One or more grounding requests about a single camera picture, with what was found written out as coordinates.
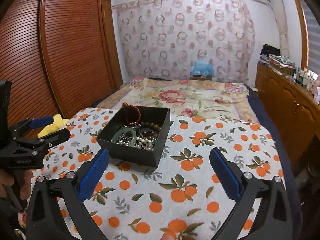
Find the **orange print tablecloth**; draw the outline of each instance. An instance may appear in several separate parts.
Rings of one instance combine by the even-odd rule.
[[[100,149],[96,137],[114,113],[77,113],[67,123],[70,140],[50,150],[44,168],[34,171],[33,185],[37,176],[63,177],[92,159]],[[164,233],[178,240],[211,239],[235,204],[210,166],[213,147],[257,178],[283,177],[274,142],[259,124],[175,115],[171,121],[157,169],[110,159],[92,198],[84,201],[109,240],[157,240]],[[71,234],[80,238],[63,199],[58,203]],[[259,204],[257,199],[239,238],[248,234]]]

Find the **floral bedspread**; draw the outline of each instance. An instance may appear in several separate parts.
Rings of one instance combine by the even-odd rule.
[[[245,85],[199,80],[157,81],[135,78],[98,107],[120,109],[123,102],[136,106],[168,107],[172,114],[204,118],[220,115],[258,122],[252,111]]]
[[[70,140],[49,150],[44,168],[34,171],[33,185],[40,175],[62,178],[91,160],[100,149],[96,137],[114,114],[100,108],[77,113],[66,125]],[[283,177],[271,135],[259,124],[224,118],[198,122],[172,114],[171,121],[157,169],[112,158],[91,199],[84,201],[109,240],[160,240],[164,234],[175,240],[212,239],[235,204],[210,166],[213,147],[243,172]],[[69,231],[80,238],[63,199],[58,203]],[[239,238],[248,234],[259,204],[256,199]]]

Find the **screw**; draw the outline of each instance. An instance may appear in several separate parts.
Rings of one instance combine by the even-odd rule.
[[[282,181],[282,179],[279,176],[275,176],[275,181],[280,183]]]
[[[247,178],[247,179],[251,179],[252,178],[252,174],[250,172],[245,172],[244,173],[244,176]]]
[[[72,179],[75,175],[76,175],[76,174],[75,174],[73,171],[69,171],[69,172],[67,173],[67,178],[68,178],[68,179]]]
[[[38,179],[37,179],[38,182],[42,182],[44,181],[44,176],[40,176]]]

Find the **cardboard box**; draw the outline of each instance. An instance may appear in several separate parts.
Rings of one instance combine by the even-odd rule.
[[[97,141],[101,148],[109,150],[111,157],[157,168],[171,125],[170,109],[147,106],[138,106],[138,109],[141,112],[141,122],[153,122],[161,127],[159,137],[152,151],[111,142],[111,139],[115,133],[118,132],[123,125],[127,125],[123,107],[114,115],[107,126],[98,135]],[[145,131],[151,131],[151,129],[141,129],[141,132]]]

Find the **yellow cloth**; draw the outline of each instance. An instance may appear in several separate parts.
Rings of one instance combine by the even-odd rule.
[[[69,121],[69,119],[62,119],[60,114],[56,114],[53,117],[53,123],[47,125],[44,127],[40,133],[38,133],[38,138],[41,138],[43,136],[46,136],[48,134],[54,133],[58,130],[60,130],[63,126],[66,125],[66,123]]]

